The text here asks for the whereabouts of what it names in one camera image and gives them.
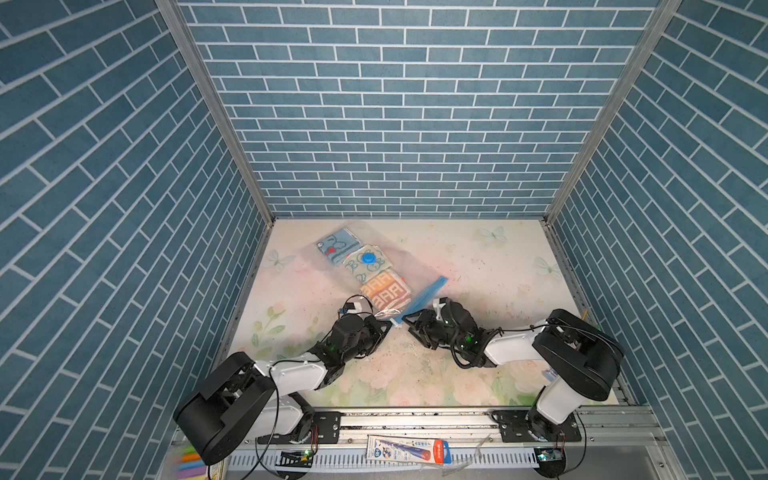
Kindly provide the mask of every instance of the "black cable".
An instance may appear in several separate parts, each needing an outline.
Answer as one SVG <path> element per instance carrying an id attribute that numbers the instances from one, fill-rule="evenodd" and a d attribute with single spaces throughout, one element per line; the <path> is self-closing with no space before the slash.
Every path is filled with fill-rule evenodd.
<path id="1" fill-rule="evenodd" d="M 491 420 L 493 420 L 494 422 L 498 423 L 499 425 L 502 424 L 502 419 L 501 419 L 501 417 L 498 416 L 498 412 L 496 412 L 496 411 L 491 412 Z"/>
<path id="2" fill-rule="evenodd" d="M 488 344 L 493 340 L 493 337 L 497 336 L 499 333 L 502 332 L 502 328 L 498 327 L 496 330 L 492 330 L 490 334 L 485 336 L 485 339 L 480 343 L 478 346 L 478 355 L 477 358 L 480 358 L 480 355 L 485 353 L 485 349 L 488 348 Z"/>
<path id="3" fill-rule="evenodd" d="M 350 298 L 344 300 L 344 304 L 346 305 L 346 303 L 349 302 L 351 299 L 358 298 L 358 297 L 362 297 L 362 298 L 366 299 L 366 302 L 368 302 L 368 306 L 371 307 L 371 315 L 375 316 L 375 314 L 373 313 L 373 303 L 371 303 L 371 300 L 367 296 L 362 295 L 360 293 L 357 293 L 356 295 L 352 295 Z"/>
<path id="4" fill-rule="evenodd" d="M 577 332 L 586 333 L 589 336 L 597 337 L 598 339 L 600 339 L 603 342 L 605 342 L 606 345 L 610 346 L 610 348 L 611 348 L 611 357 L 613 357 L 614 362 L 616 363 L 616 368 L 619 369 L 621 367 L 621 360 L 619 360 L 619 358 L 616 356 L 616 350 L 621 352 L 624 349 L 621 347 L 621 345 L 619 345 L 618 342 L 616 342 L 613 339 L 607 339 L 607 338 L 605 338 L 604 336 L 601 336 L 601 335 L 595 335 L 593 332 L 590 332 L 590 331 L 585 330 L 585 329 L 580 329 L 577 326 L 560 325 L 560 324 L 557 324 L 557 323 L 545 323 L 543 325 L 530 325 L 530 326 L 528 326 L 528 328 L 524 328 L 524 329 L 500 329 L 499 331 L 500 332 L 532 332 L 535 329 L 545 328 L 547 326 L 553 326 L 555 328 L 561 327 L 561 328 L 564 328 L 564 329 L 571 329 L 571 330 L 575 330 Z"/>
<path id="5" fill-rule="evenodd" d="M 578 461 L 576 466 L 573 468 L 567 469 L 565 472 L 562 472 L 560 475 L 565 475 L 566 473 L 573 472 L 576 468 L 579 468 L 581 463 L 584 461 L 584 457 L 587 456 L 587 429 L 586 427 L 584 427 L 584 422 L 581 420 L 581 415 L 579 415 L 578 412 L 576 411 L 574 411 L 574 413 L 576 414 L 576 418 L 578 419 L 578 422 L 581 423 L 581 429 L 584 431 L 584 451 L 581 452 L 581 460 Z"/>
<path id="6" fill-rule="evenodd" d="M 264 463 L 262 462 L 262 460 L 263 460 L 263 457 L 265 456 L 267 449 L 270 447 L 270 444 L 272 443 L 272 437 L 275 435 L 275 429 L 277 428 L 277 416 L 280 414 L 280 392 L 278 392 L 278 390 L 277 390 L 277 383 L 276 383 L 276 382 L 275 382 L 275 380 L 272 378 L 272 369 L 273 369 L 273 368 L 275 368 L 275 365 L 277 365 L 278 363 L 283 363 L 283 362 L 289 362 L 289 363 L 305 363 L 305 362 L 306 362 L 306 363 L 320 363 L 320 362 L 322 362 L 322 360 L 295 360 L 295 359 L 281 359 L 281 360 L 277 360 L 275 363 L 273 363 L 273 364 L 270 366 L 270 369 L 268 370 L 268 373 L 270 374 L 270 380 L 272 380 L 272 382 L 275 384 L 275 395 L 277 395 L 277 408 L 276 408 L 276 410 L 275 410 L 275 423 L 274 423 L 274 425 L 272 426 L 272 433 L 270 433 L 270 439 L 267 441 L 267 443 L 266 443 L 266 447 L 264 447 L 264 452 L 263 452 L 263 454 L 261 455 L 261 458 L 258 458 L 258 456 L 259 456 L 259 455 L 258 455 L 258 452 L 257 452 L 257 458 L 258 458 L 258 460 L 257 460 L 256 464 L 255 464 L 255 465 L 252 467 L 252 469 L 250 470 L 250 472 L 248 472 L 248 473 L 245 475 L 245 477 L 242 477 L 240 480 L 245 480 L 245 478 L 246 478 L 248 475 L 250 475 L 250 474 L 251 474 L 251 472 L 253 472 L 253 470 L 254 470 L 254 469 L 256 468 L 256 466 L 257 466 L 257 465 L 259 465 L 259 464 L 261 464 L 261 466 L 262 466 L 262 468 L 264 468 L 264 470 L 267 470 L 269 473 L 271 473 L 272 475 L 275 475 L 277 478 L 281 478 L 282 480 L 284 480 L 284 478 L 283 478 L 282 476 L 280 476 L 280 475 L 277 473 L 277 471 L 273 472 L 273 471 L 272 471 L 272 470 L 270 470 L 270 469 L 269 469 L 269 468 L 268 468 L 266 465 L 264 465 Z"/>
<path id="7" fill-rule="evenodd" d="M 471 369 L 473 367 L 472 362 L 470 363 L 461 363 L 458 360 L 458 357 L 456 356 L 456 338 L 458 337 L 458 329 L 453 334 L 453 338 L 451 338 L 451 356 L 453 357 L 453 361 L 460 369 Z"/>
<path id="8" fill-rule="evenodd" d="M 616 342 L 613 339 L 607 339 L 604 336 L 595 335 L 593 332 L 590 332 L 590 331 L 585 330 L 585 329 L 580 329 L 577 326 L 560 325 L 560 324 L 557 324 L 557 323 L 545 323 L 544 325 L 530 325 L 528 328 L 524 328 L 524 329 L 502 329 L 501 331 L 502 332 L 531 332 L 531 331 L 533 331 L 535 329 L 544 328 L 546 326 L 561 327 L 561 328 L 564 328 L 564 329 L 571 329 L 571 330 L 575 330 L 577 332 L 586 333 L 589 336 L 596 336 L 598 339 L 602 340 L 603 342 L 606 342 L 612 349 L 618 349 L 619 351 L 621 351 L 623 349 L 623 347 L 621 345 L 619 345 L 619 343 Z"/>

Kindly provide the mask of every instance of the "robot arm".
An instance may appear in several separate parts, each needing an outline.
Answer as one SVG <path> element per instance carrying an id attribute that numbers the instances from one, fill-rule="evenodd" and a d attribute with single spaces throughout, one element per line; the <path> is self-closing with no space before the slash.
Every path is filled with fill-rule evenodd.
<path id="1" fill-rule="evenodd" d="M 245 438 L 305 439 L 314 410 L 298 394 L 321 389 L 345 364 L 375 352 L 392 324 L 346 304 L 325 338 L 307 353 L 274 362 L 237 352 L 224 360 L 176 408 L 174 420 L 206 465 L 220 462 Z"/>
<path id="2" fill-rule="evenodd" d="M 478 327 L 461 303 L 448 298 L 435 300 L 433 306 L 404 318 L 409 332 L 428 348 L 451 350 L 460 367 L 543 359 L 558 373 L 528 414 L 534 434 L 560 425 L 589 399 L 607 399 L 620 372 L 621 345 L 566 310 L 553 310 L 527 329 L 510 331 Z"/>

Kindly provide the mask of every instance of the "blue cartoon towel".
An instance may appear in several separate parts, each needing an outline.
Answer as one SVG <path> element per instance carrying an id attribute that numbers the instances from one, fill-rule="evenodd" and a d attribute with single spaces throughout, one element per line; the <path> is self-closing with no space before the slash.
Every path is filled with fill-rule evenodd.
<path id="1" fill-rule="evenodd" d="M 365 283 L 384 270 L 392 268 L 392 263 L 378 245 L 365 245 L 360 250 L 349 254 L 344 261 L 344 268 L 357 281 Z"/>
<path id="2" fill-rule="evenodd" d="M 317 242 L 317 248 L 323 252 L 333 266 L 339 266 L 347 255 L 360 247 L 362 247 L 360 240 L 346 228 L 333 232 Z"/>

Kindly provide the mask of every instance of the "floor mat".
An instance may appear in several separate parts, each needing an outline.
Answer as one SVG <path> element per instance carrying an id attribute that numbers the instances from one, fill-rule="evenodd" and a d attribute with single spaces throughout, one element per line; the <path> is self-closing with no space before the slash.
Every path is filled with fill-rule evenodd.
<path id="1" fill-rule="evenodd" d="M 291 357 L 325 336 L 344 299 L 356 292 L 314 268 L 306 251 L 344 223 L 275 223 L 231 352 Z M 447 276 L 439 295 L 460 302 L 480 326 L 527 326 L 556 308 L 578 313 L 537 220 L 363 223 Z M 541 374 L 547 368 L 543 361 L 520 361 L 462 370 L 449 352 L 424 348 L 403 326 L 392 328 L 373 355 L 349 362 L 332 385 L 302 395 L 316 407 L 531 405 L 548 383 Z M 617 403 L 613 393 L 605 403 Z"/>

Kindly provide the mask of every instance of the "blue brick wallpaper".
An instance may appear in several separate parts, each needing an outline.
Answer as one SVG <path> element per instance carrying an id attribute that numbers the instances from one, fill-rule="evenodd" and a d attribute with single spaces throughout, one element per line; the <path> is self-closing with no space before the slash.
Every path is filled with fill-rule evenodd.
<path id="1" fill-rule="evenodd" d="M 278 217 L 540 217 L 657 0 L 182 0 Z"/>
<path id="2" fill-rule="evenodd" d="M 683 0 L 555 223 L 690 478 L 768 476 L 766 24 Z"/>
<path id="3" fill-rule="evenodd" d="M 0 478 L 153 478 L 262 229 L 152 0 L 0 3 Z"/>

